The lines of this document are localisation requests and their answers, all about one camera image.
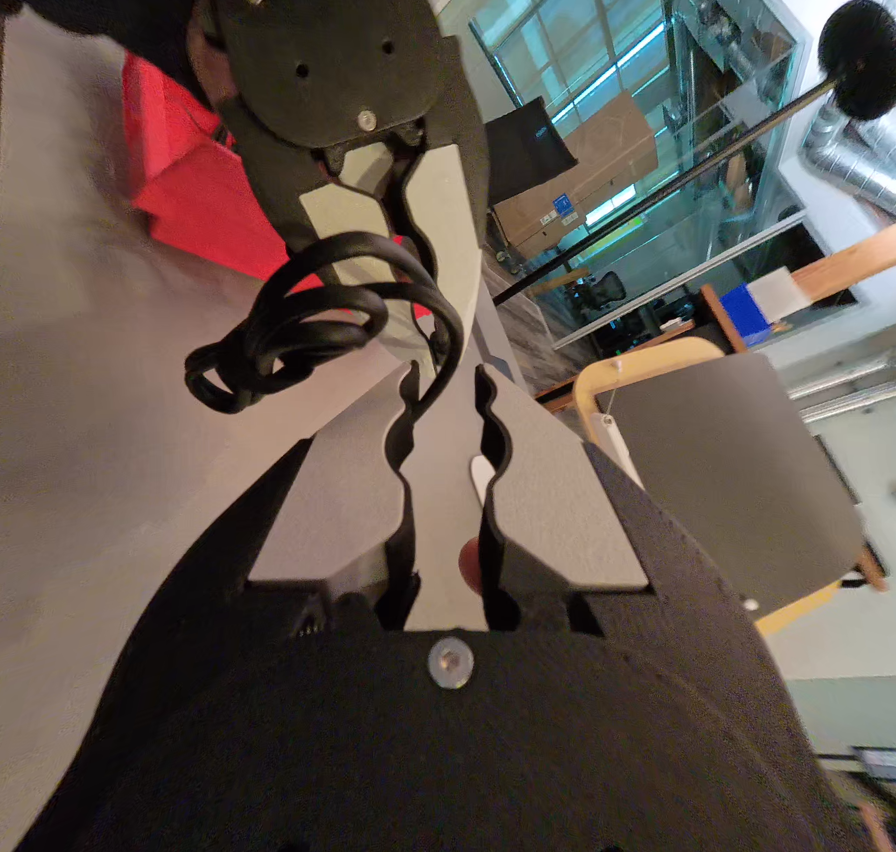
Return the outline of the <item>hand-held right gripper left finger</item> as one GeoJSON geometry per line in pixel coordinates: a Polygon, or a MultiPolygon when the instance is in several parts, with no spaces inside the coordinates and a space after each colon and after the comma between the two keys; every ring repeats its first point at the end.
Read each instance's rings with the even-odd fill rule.
{"type": "Polygon", "coordinates": [[[321,428],[250,572],[254,585],[382,597],[415,566],[408,482],[420,369],[403,363],[321,428]]]}

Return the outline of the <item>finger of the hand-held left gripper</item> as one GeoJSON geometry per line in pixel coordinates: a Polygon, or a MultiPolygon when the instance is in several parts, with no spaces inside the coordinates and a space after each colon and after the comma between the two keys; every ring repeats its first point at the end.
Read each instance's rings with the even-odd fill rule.
{"type": "MultiPolygon", "coordinates": [[[[312,228],[321,239],[343,232],[371,232],[401,244],[419,260],[412,241],[405,241],[387,217],[376,193],[384,193],[393,178],[394,158],[386,145],[368,145],[346,154],[338,180],[300,196],[312,228]]],[[[337,263],[332,270],[333,282],[344,285],[366,285],[397,280],[397,268],[371,260],[355,258],[337,263]]],[[[398,302],[396,307],[409,310],[414,318],[424,317],[428,310],[420,305],[398,302]]]]}
{"type": "Polygon", "coordinates": [[[457,149],[431,149],[407,180],[407,209],[431,252],[437,288],[462,322],[462,353],[475,320],[481,252],[457,149]]]}

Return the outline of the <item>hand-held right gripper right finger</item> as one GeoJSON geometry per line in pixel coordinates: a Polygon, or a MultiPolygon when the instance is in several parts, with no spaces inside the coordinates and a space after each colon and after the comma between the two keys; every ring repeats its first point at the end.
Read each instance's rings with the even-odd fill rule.
{"type": "Polygon", "coordinates": [[[646,589],[584,442],[493,366],[476,367],[476,410],[492,470],[478,541],[484,597],[646,589]]]}

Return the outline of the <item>red plastic bin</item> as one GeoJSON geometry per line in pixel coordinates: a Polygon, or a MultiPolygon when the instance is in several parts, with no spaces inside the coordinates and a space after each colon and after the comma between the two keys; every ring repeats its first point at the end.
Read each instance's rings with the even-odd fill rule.
{"type": "Polygon", "coordinates": [[[266,280],[287,262],[218,115],[150,62],[126,52],[121,74],[130,201],[153,239],[266,280]]]}

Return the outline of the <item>person's left hand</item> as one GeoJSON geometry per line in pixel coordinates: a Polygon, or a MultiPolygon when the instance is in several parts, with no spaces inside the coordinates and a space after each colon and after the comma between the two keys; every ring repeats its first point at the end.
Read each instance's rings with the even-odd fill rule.
{"type": "Polygon", "coordinates": [[[210,109],[234,99],[238,89],[225,51],[209,42],[204,19],[210,17],[210,0],[196,0],[186,32],[187,55],[194,74],[210,104],[210,109]]]}

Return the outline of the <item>dark board with wooden rim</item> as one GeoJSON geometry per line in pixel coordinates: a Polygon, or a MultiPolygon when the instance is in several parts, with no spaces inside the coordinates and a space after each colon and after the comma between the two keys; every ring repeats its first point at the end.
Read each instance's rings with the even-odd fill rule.
{"type": "Polygon", "coordinates": [[[589,365],[573,403],[590,441],[671,514],[769,636],[857,574],[889,589],[843,480],[769,361],[702,338],[589,365]]]}

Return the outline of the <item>stack of cardboard boxes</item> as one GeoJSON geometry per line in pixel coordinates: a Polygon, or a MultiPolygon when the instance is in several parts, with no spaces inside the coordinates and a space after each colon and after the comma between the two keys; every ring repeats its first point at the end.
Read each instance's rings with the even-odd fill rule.
{"type": "Polygon", "coordinates": [[[627,91],[574,129],[564,142],[576,165],[494,208],[505,240],[526,260],[586,227],[590,213],[658,167],[652,129],[627,91]]]}

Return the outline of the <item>black office chair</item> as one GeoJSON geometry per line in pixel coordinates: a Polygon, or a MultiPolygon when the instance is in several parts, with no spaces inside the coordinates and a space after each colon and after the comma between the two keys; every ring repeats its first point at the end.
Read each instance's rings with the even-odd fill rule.
{"type": "Polygon", "coordinates": [[[619,275],[609,271],[599,278],[594,276],[584,278],[581,281],[579,298],[582,308],[598,311],[623,302],[627,298],[627,293],[619,275]]]}

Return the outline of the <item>blue box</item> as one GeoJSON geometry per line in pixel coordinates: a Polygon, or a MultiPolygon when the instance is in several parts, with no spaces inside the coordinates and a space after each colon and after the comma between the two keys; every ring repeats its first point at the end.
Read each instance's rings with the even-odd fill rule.
{"type": "Polygon", "coordinates": [[[747,284],[733,288],[720,302],[734,331],[747,347],[761,345],[772,335],[771,324],[747,284]]]}

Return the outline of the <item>white box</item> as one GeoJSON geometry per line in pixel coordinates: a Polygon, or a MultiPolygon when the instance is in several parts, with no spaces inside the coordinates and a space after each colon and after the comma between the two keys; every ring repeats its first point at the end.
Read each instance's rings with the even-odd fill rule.
{"type": "Polygon", "coordinates": [[[765,323],[778,323],[812,305],[812,299],[790,271],[781,267],[746,285],[765,323]]]}

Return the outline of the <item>wooden beam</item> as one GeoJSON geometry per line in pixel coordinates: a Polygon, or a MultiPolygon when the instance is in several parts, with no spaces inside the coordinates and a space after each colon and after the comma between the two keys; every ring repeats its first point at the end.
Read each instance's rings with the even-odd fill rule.
{"type": "MultiPolygon", "coordinates": [[[[811,297],[812,305],[772,324],[772,335],[763,344],[791,331],[794,318],[809,312],[818,303],[840,296],[853,286],[893,269],[894,265],[895,227],[889,226],[840,252],[823,257],[795,272],[790,271],[811,297]]],[[[734,331],[721,307],[721,297],[709,284],[700,288],[700,308],[695,314],[696,332],[710,332],[711,340],[723,353],[745,353],[752,347],[747,347],[734,331]]]]}

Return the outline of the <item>black tripod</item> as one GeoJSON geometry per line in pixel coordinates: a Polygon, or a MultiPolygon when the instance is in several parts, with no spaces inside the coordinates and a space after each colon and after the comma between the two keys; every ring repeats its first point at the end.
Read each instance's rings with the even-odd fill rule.
{"type": "Polygon", "coordinates": [[[493,296],[502,306],[540,284],[589,246],[652,210],[706,174],[712,173],[778,126],[825,96],[832,95],[847,118],[869,121],[881,118],[895,104],[895,21],[893,14],[873,0],[850,0],[827,19],[817,44],[817,62],[823,79],[785,106],[745,129],[722,150],[682,174],[669,179],[649,195],[616,211],[580,242],[554,256],[493,296]]]}

